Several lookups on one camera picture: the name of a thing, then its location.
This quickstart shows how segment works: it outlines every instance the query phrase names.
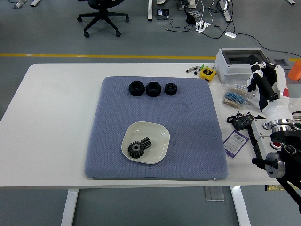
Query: gray mat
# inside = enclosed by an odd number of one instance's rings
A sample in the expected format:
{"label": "gray mat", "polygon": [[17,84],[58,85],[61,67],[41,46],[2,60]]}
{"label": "gray mat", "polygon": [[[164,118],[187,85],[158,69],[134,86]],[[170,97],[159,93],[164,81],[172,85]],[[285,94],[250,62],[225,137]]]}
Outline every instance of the gray mat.
{"label": "gray mat", "polygon": [[[176,95],[161,92],[134,97],[133,81],[151,81],[162,88],[178,86]],[[165,158],[153,165],[127,159],[121,143],[127,128],[137,121],[165,126],[170,142]],[[85,174],[89,178],[225,179],[228,175],[222,133],[206,80],[154,77],[107,77],[95,113]]]}

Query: chair base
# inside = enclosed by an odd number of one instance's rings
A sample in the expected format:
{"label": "chair base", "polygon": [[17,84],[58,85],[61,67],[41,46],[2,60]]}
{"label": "chair base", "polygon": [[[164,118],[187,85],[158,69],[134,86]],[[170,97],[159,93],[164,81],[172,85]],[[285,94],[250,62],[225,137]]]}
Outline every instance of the chair base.
{"label": "chair base", "polygon": [[94,12],[94,13],[84,13],[84,14],[79,14],[79,17],[77,18],[77,21],[81,22],[82,17],[94,17],[88,25],[84,28],[84,36],[86,38],[89,37],[89,33],[87,30],[92,27],[97,21],[99,20],[105,20],[112,28],[115,29],[116,36],[119,37],[121,33],[118,31],[118,28],[115,26],[115,24],[109,19],[109,16],[125,16],[126,17],[126,22],[130,21],[130,18],[128,17],[127,13],[114,13],[114,12],[109,12],[107,9],[100,9],[99,12]]}

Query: pen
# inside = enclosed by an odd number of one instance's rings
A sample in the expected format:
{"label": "pen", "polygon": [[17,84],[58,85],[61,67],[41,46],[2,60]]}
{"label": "pen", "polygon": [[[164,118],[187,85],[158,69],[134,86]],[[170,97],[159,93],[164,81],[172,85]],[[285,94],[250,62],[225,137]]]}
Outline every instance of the pen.
{"label": "pen", "polygon": [[194,71],[194,74],[195,74],[195,75],[197,75],[200,69],[201,69],[201,67],[200,67],[200,66],[199,66],[199,67],[197,67],[197,68],[196,68],[196,70]]}
{"label": "pen", "polygon": [[186,70],[186,72],[192,72],[193,70],[196,70],[197,69],[197,67],[191,67],[191,68],[188,68],[187,70]]}

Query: yellow floor line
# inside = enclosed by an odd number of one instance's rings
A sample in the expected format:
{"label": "yellow floor line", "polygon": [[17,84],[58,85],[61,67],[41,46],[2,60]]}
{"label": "yellow floor line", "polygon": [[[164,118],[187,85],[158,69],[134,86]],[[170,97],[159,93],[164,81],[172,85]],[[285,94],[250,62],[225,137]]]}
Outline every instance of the yellow floor line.
{"label": "yellow floor line", "polygon": [[297,60],[301,60],[301,58],[289,58],[289,61],[297,61]]}
{"label": "yellow floor line", "polygon": [[216,59],[216,57],[214,56],[23,54],[23,53],[0,53],[0,57],[66,57],[66,58],[123,58],[123,59],[176,59],[176,60],[215,60]]}

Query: hex nut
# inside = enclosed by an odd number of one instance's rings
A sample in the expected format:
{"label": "hex nut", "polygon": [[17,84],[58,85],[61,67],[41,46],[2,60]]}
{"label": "hex nut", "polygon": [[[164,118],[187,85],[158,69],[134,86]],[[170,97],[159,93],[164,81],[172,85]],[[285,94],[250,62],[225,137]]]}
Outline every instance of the hex nut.
{"label": "hex nut", "polygon": [[169,83],[165,85],[164,92],[168,95],[174,95],[177,93],[177,85]]}
{"label": "hex nut", "polygon": [[133,96],[141,96],[145,91],[145,86],[140,81],[134,81],[129,85],[129,90]]}
{"label": "hex nut", "polygon": [[152,81],[147,84],[145,90],[147,95],[149,95],[150,97],[157,97],[161,93],[161,86],[159,83]]}

